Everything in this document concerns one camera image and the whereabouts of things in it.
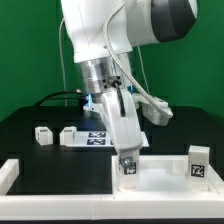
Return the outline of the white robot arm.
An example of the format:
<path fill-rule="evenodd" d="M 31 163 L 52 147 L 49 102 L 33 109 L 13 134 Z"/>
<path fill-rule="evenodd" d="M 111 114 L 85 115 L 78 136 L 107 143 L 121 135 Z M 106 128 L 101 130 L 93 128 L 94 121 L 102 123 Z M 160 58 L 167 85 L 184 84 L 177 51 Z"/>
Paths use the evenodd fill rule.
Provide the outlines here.
<path fill-rule="evenodd" d="M 136 165 L 142 148 L 137 102 L 148 119 L 166 125 L 167 104 L 133 77 L 129 56 L 139 45 L 184 38 L 197 18 L 197 0 L 61 0 L 63 19 L 85 90 L 114 144 L 118 164 Z"/>

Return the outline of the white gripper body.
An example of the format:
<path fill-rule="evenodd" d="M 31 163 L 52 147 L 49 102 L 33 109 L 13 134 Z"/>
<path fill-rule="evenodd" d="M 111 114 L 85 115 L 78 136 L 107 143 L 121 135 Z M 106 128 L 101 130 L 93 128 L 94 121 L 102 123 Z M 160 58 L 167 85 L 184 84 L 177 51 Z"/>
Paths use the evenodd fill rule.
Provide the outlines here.
<path fill-rule="evenodd" d="M 139 154 L 142 148 L 142 135 L 136 108 L 130 92 L 121 90 L 124 102 L 125 116 L 121 116 L 120 105 L 116 90 L 104 92 L 97 103 L 93 103 L 88 109 L 98 113 L 110 136 L 116 152 L 120 156 Z"/>

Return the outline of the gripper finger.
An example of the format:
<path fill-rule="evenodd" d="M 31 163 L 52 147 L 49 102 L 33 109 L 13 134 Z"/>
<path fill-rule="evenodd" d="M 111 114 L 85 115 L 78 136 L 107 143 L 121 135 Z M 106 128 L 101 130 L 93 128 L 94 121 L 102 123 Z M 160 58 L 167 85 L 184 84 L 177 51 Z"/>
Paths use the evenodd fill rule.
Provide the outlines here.
<path fill-rule="evenodd" d="M 134 159 L 132 156 L 121 156 L 120 164 L 123 168 L 132 168 L 134 166 Z"/>

